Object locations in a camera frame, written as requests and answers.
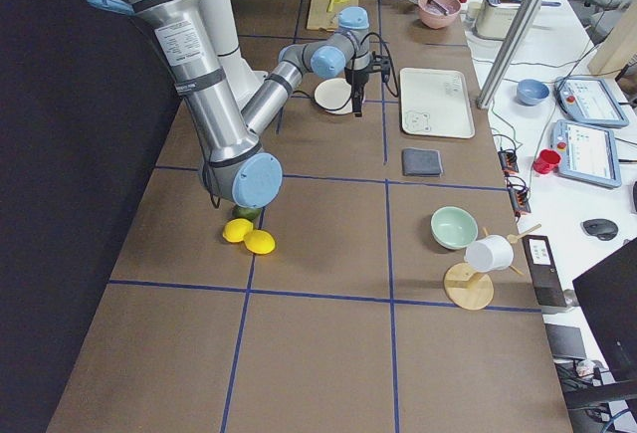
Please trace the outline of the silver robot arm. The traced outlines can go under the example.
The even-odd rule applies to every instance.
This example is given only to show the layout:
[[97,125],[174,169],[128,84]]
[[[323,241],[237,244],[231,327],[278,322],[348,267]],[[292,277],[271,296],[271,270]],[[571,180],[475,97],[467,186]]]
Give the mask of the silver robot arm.
[[201,178],[211,196],[261,208],[277,196],[283,170],[260,135],[303,76],[346,74],[360,111],[371,65],[367,12],[342,9],[322,41],[290,45],[269,73],[241,56],[230,0],[87,0],[99,9],[136,17],[152,31],[176,91],[191,113],[202,150]]

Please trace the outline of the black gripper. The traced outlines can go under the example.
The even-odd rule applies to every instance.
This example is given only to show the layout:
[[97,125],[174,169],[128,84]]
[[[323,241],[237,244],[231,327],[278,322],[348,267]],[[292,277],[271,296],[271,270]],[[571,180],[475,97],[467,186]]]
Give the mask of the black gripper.
[[372,64],[372,56],[364,54],[348,61],[344,68],[345,80],[352,87],[351,102],[352,112],[355,117],[361,117],[361,105],[365,101],[366,83],[369,80],[369,67]]

